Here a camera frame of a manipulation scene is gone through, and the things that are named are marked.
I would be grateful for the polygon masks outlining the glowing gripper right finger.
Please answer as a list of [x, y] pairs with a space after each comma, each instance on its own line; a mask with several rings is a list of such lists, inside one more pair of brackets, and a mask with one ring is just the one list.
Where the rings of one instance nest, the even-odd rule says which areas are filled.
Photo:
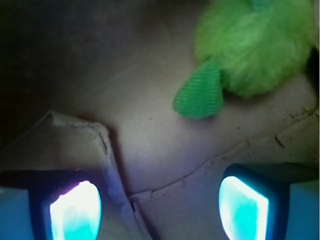
[[234, 163], [219, 186], [219, 216], [230, 240], [318, 240], [316, 163]]

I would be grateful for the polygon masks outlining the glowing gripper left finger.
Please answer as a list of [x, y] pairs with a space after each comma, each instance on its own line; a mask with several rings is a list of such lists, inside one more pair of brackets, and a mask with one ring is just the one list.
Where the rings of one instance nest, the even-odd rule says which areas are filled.
[[95, 240], [102, 200], [83, 170], [0, 173], [2, 240]]

